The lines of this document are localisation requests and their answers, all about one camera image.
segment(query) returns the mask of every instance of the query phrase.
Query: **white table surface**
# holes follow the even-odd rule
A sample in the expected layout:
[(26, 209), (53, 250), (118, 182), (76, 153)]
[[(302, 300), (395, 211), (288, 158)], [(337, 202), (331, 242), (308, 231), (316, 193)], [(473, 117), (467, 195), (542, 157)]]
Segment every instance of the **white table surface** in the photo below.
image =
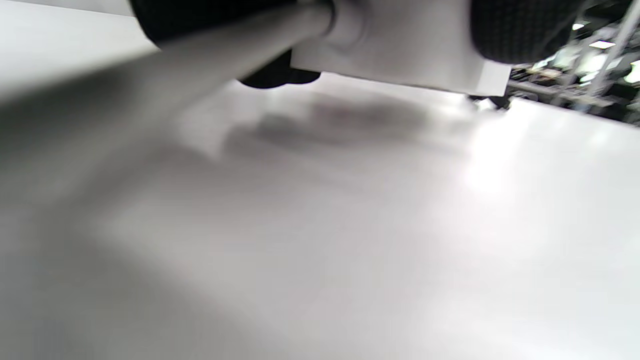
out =
[(531, 102), (233, 83), (3, 210), (0, 357), (637, 359), (639, 156)]
[(0, 97), (156, 50), (134, 17), (0, 0)]

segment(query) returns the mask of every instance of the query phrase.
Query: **metal rod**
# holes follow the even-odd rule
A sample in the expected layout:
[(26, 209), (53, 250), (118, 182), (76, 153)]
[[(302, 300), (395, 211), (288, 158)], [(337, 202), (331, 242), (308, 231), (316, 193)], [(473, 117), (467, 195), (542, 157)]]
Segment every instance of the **metal rod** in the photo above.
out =
[(0, 200), (43, 201), (72, 191), (150, 127), (327, 33), (332, 17), (327, 4), (287, 6), (0, 105)]
[[(616, 39), (614, 40), (616, 45), (611, 47), (611, 49), (607, 53), (607, 58), (605, 59), (604, 64), (602, 64), (602, 67), (600, 68), (600, 71), (589, 85), (589, 89), (587, 90), (587, 98), (599, 96), (604, 90), (606, 90), (602, 85), (609, 73), (607, 69), (609, 68), (611, 62), (615, 60), (620, 55), (620, 53), (622, 53), (622, 50), (624, 50), (627, 46), (629, 38), (638, 26), (639, 20), (640, 0), (634, 0), (634, 2), (629, 6), (625, 17), (620, 24), (618, 36), (616, 36)], [(585, 103), (582, 106), (579, 106), (579, 109), (576, 110), (580, 110), (586, 113), (587, 111), (589, 111), (590, 107), (591, 105)]]
[[(590, 1), (585, 1), (584, 4), (582, 4), (582, 6), (580, 7), (580, 11), (578, 12), (578, 17), (575, 19), (576, 24), (580, 24), (584, 20), (584, 12), (589, 8), (590, 5), (591, 5)], [(578, 34), (577, 30), (573, 30), (571, 32), (571, 36), (569, 38), (569, 44), (573, 44), (575, 42), (577, 34)], [(569, 88), (569, 86), (571, 86), (571, 84), (573, 84), (573, 82), (577, 78), (578, 67), (582, 63), (582, 60), (584, 59), (585, 55), (589, 50), (589, 44), (592, 44), (594, 41), (597, 41), (599, 39), (600, 39), (600, 35), (597, 32), (595, 32), (586, 41), (583, 41), (582, 46), (580, 47), (580, 51), (578, 52), (578, 55), (571, 61), (571, 65), (569, 65), (569, 68), (570, 68), (569, 74), (563, 77), (563, 84), (560, 86), (560, 89), (558, 90), (553, 100), (551, 101), (551, 105), (554, 105), (554, 106), (562, 105), (564, 99), (561, 97), (561, 94), (563, 94), (566, 91), (566, 89)]]

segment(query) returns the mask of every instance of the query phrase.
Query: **black tire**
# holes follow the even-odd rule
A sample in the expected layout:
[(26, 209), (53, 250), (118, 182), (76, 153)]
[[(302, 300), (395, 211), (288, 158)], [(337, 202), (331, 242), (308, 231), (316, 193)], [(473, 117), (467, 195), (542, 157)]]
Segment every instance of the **black tire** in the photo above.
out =
[(566, 45), (584, 0), (473, 0), (478, 52), (500, 63), (544, 60)]
[[(255, 13), (293, 4), (296, 0), (130, 0), (147, 37), (162, 48), (173, 39), (203, 29), (224, 26)], [(254, 88), (275, 88), (284, 84), (305, 84), (319, 72), (292, 69), (291, 50), (243, 79)]]

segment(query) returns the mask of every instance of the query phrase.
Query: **ceiling light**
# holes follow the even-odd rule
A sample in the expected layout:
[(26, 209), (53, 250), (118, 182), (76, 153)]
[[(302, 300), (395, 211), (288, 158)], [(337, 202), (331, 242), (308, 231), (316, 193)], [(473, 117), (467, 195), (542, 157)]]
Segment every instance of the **ceiling light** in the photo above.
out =
[(596, 41), (593, 44), (589, 45), (591, 47), (597, 47), (599, 49), (608, 49), (612, 46), (614, 46), (615, 44), (612, 42), (608, 42), (608, 41)]

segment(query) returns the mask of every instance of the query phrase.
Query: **metal shaft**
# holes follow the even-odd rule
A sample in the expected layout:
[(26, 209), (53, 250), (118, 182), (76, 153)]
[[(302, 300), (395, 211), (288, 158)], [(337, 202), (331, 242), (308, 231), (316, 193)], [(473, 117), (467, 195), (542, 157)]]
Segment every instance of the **metal shaft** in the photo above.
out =
[(64, 193), (189, 103), (326, 33), (332, 17), (327, 4), (288, 6), (0, 105), (0, 199)]

